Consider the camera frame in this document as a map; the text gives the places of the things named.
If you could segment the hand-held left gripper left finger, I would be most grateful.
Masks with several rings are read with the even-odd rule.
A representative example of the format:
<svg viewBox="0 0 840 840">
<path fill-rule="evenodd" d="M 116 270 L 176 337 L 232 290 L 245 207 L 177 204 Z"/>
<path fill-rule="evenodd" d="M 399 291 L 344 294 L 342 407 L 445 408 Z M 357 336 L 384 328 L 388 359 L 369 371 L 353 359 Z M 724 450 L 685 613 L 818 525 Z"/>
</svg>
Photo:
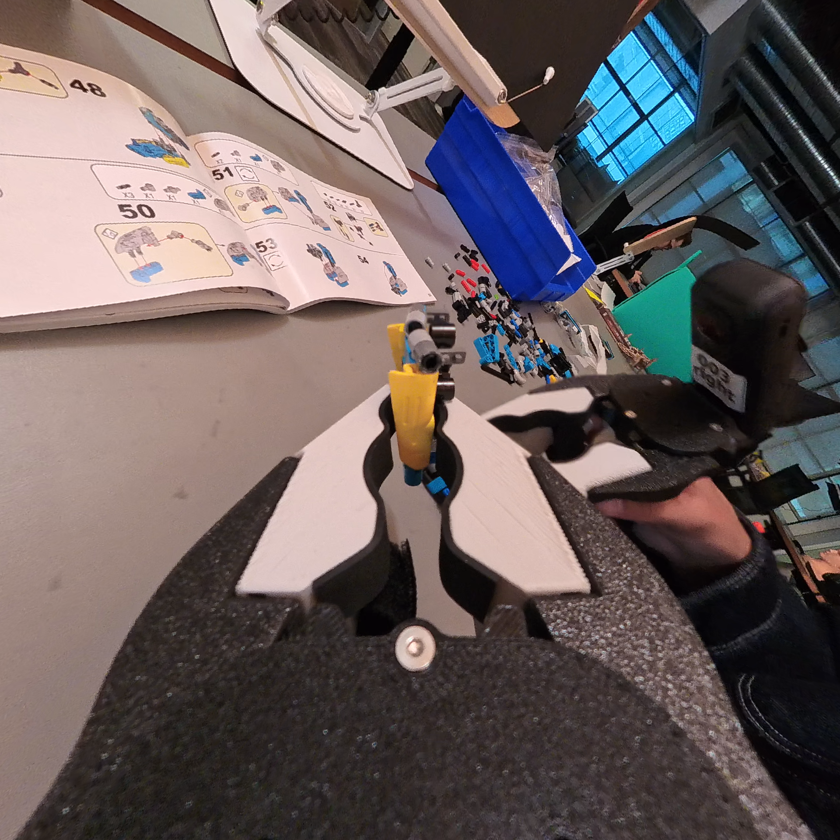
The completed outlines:
<svg viewBox="0 0 840 840">
<path fill-rule="evenodd" d="M 362 608 L 389 575 L 379 489 L 392 468 L 387 389 L 369 396 L 297 456 L 238 595 L 290 597 L 306 608 Z"/>
</svg>

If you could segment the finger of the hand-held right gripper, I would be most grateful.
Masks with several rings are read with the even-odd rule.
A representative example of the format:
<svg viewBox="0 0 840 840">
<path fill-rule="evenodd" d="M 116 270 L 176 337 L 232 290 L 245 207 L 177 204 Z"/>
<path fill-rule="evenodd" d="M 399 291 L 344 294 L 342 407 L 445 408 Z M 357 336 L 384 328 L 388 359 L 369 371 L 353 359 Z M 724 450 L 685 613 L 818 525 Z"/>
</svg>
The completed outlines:
<svg viewBox="0 0 840 840">
<path fill-rule="evenodd" d="M 603 421 L 537 427 L 532 430 L 532 453 L 547 460 L 583 496 L 594 488 L 653 470 L 638 451 L 620 444 Z"/>
<path fill-rule="evenodd" d="M 484 419 L 500 424 L 504 417 L 528 418 L 540 413 L 548 413 L 550 417 L 554 414 L 587 415 L 594 399 L 585 387 L 531 392 L 490 409 L 484 413 Z"/>
</svg>

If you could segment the blue yellow brick assembly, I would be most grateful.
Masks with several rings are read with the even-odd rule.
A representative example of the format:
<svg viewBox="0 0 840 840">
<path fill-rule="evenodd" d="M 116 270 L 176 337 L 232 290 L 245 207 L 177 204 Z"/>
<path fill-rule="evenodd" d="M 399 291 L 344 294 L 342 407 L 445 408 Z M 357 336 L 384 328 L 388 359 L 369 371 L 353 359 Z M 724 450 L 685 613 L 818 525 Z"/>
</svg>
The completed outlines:
<svg viewBox="0 0 840 840">
<path fill-rule="evenodd" d="M 436 466 L 434 409 L 454 398 L 450 369 L 466 355 L 454 350 L 456 328 L 444 312 L 412 310 L 404 323 L 387 327 L 387 337 L 395 366 L 388 382 L 404 480 L 410 487 L 425 486 L 441 502 L 449 488 Z"/>
</svg>

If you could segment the person's right forearm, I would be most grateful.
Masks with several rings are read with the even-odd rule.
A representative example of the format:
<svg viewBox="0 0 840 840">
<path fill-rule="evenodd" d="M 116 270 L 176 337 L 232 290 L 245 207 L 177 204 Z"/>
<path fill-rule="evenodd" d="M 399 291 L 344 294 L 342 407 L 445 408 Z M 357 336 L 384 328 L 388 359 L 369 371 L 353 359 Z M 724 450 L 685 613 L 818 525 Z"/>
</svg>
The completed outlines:
<svg viewBox="0 0 840 840">
<path fill-rule="evenodd" d="M 683 596 L 742 728 L 817 838 L 839 838 L 839 612 L 807 605 L 765 539 Z"/>
</svg>

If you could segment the grey desk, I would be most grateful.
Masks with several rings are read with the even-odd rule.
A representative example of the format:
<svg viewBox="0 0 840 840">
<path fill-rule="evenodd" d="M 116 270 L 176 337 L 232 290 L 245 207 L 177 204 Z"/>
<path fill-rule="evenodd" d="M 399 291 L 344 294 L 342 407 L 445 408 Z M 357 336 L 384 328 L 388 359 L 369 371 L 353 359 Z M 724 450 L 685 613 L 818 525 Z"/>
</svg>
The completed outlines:
<svg viewBox="0 0 840 840">
<path fill-rule="evenodd" d="M 429 185 L 434 138 L 385 123 L 411 192 L 226 77 L 206 2 L 2 2 L 2 42 L 123 79 L 188 133 L 234 133 L 369 196 L 439 302 L 469 243 Z M 283 458 L 386 383 L 397 311 L 327 302 L 289 318 L 213 311 L 2 337 L 2 838 L 86 722 L 174 564 Z"/>
</svg>

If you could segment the person's right hand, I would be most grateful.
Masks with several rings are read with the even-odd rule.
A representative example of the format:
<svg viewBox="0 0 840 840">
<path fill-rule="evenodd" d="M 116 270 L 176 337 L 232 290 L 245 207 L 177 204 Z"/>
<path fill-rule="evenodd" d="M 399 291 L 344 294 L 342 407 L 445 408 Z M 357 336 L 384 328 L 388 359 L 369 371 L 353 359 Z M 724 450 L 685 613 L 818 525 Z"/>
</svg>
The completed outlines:
<svg viewBox="0 0 840 840">
<path fill-rule="evenodd" d="M 603 515 L 633 524 L 642 543 L 662 555 L 678 592 L 698 590 L 735 571 L 753 541 L 735 508 L 708 477 L 660 502 L 604 500 Z"/>
</svg>

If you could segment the white paper bag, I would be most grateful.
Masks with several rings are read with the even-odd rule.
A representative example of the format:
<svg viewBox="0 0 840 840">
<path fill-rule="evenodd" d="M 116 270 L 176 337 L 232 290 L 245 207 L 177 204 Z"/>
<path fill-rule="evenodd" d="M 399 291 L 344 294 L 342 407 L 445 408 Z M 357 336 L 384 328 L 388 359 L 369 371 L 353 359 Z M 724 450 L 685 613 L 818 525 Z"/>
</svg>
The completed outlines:
<svg viewBox="0 0 840 840">
<path fill-rule="evenodd" d="M 573 352 L 569 359 L 574 375 L 606 375 L 606 351 L 596 326 L 584 324 L 572 335 Z"/>
</svg>

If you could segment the pile of small brick parts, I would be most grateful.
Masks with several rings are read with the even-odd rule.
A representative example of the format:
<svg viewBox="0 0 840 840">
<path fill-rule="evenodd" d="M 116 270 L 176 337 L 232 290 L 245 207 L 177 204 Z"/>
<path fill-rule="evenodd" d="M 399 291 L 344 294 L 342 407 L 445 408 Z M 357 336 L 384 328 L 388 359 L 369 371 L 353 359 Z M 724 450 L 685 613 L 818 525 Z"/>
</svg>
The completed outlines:
<svg viewBox="0 0 840 840">
<path fill-rule="evenodd" d="M 520 314 L 476 248 L 460 245 L 452 260 L 453 266 L 444 264 L 445 291 L 458 322 L 473 321 L 479 331 L 473 344 L 484 372 L 510 385 L 572 376 L 565 353 L 539 336 L 532 316 Z"/>
</svg>

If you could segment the wooden lattice model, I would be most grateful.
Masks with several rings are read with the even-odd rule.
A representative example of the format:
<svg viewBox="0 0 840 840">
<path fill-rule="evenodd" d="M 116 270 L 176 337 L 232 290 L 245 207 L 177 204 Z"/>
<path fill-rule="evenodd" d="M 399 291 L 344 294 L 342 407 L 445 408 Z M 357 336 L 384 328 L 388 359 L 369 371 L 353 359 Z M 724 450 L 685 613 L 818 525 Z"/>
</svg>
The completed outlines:
<svg viewBox="0 0 840 840">
<path fill-rule="evenodd" d="M 600 298 L 594 297 L 593 302 L 604 320 L 607 329 L 613 336 L 618 349 L 622 352 L 631 368 L 636 372 L 646 371 L 656 360 L 648 358 L 645 352 L 632 345 L 630 337 L 623 331 L 615 320 L 612 311 L 606 308 Z"/>
</svg>

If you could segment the green box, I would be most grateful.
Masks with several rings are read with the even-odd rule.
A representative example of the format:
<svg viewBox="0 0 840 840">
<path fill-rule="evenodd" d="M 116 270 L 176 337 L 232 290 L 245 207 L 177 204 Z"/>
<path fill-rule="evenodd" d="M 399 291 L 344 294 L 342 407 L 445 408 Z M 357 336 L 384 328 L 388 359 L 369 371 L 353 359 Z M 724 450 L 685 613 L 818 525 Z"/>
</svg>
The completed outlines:
<svg viewBox="0 0 840 840">
<path fill-rule="evenodd" d="M 612 310 L 630 343 L 652 361 L 648 372 L 683 382 L 691 381 L 690 292 L 697 280 L 690 263 L 700 254 L 698 250 Z"/>
</svg>

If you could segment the blue plastic bin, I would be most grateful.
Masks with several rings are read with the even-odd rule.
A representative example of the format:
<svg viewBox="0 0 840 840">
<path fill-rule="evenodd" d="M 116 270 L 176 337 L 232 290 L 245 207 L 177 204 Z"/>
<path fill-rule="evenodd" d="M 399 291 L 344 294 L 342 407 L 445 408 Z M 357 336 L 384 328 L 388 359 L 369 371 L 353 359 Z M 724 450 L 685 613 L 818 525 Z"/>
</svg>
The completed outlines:
<svg viewBox="0 0 840 840">
<path fill-rule="evenodd" d="M 520 301 L 563 301 L 595 271 L 574 232 L 566 244 L 491 124 L 462 98 L 426 165 L 505 291 Z"/>
</svg>

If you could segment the bags of brick parts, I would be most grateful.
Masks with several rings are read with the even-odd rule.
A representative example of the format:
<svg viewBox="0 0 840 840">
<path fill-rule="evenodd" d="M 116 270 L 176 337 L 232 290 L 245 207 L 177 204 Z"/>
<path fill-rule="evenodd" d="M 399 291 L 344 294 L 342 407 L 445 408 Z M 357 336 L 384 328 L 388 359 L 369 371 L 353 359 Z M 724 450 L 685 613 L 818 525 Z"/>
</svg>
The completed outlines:
<svg viewBox="0 0 840 840">
<path fill-rule="evenodd" d="M 553 280 L 581 261 L 575 252 L 578 240 L 562 207 L 553 151 L 514 133 L 499 132 L 497 139 L 516 169 L 505 180 L 516 208 L 511 216 L 516 237 L 539 266 L 541 278 Z"/>
</svg>

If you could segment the dark partition panel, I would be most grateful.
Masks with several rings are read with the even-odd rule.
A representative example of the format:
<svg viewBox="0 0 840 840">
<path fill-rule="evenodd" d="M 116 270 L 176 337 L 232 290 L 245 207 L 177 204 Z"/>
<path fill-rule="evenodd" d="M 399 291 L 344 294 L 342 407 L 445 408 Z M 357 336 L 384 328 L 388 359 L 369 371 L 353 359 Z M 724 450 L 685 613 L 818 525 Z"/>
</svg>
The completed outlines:
<svg viewBox="0 0 840 840">
<path fill-rule="evenodd" d="M 507 88 L 490 121 L 549 150 L 603 60 L 656 1 L 443 1 Z"/>
</svg>

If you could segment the building instruction booklet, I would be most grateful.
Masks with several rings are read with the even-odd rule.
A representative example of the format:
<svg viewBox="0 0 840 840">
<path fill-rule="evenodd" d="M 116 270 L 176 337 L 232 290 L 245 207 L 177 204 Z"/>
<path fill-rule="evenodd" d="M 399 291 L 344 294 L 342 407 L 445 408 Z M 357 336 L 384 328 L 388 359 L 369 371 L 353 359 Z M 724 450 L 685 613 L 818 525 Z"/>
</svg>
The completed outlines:
<svg viewBox="0 0 840 840">
<path fill-rule="evenodd" d="M 372 200 L 106 73 L 2 46 L 1 331 L 429 305 Z"/>
</svg>

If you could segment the white display stand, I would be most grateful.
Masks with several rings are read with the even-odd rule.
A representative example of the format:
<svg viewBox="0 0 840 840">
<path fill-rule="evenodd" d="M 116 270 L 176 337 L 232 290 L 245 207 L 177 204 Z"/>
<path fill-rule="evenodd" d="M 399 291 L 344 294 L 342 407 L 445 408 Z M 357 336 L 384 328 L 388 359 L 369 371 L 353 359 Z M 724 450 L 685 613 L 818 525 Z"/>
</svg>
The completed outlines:
<svg viewBox="0 0 840 840">
<path fill-rule="evenodd" d="M 382 117 L 289 32 L 270 21 L 285 2 L 264 11 L 246 1 L 211 1 L 234 67 L 258 94 L 395 184 L 412 190 L 412 173 Z"/>
</svg>

